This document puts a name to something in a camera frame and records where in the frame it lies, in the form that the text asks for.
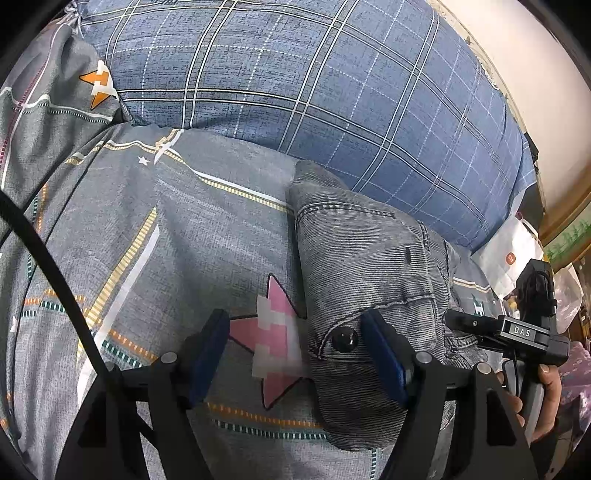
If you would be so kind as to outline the person right hand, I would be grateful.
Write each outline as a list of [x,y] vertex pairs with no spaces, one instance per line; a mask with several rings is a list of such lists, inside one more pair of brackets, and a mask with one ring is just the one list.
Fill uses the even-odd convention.
[[522,399],[509,389],[506,373],[510,372],[511,365],[511,361],[504,361],[496,376],[503,385],[519,424],[523,427],[527,442],[531,444],[549,434],[555,425],[562,392],[559,370],[557,366],[541,364],[538,367],[538,379],[530,385],[532,396],[523,403]]

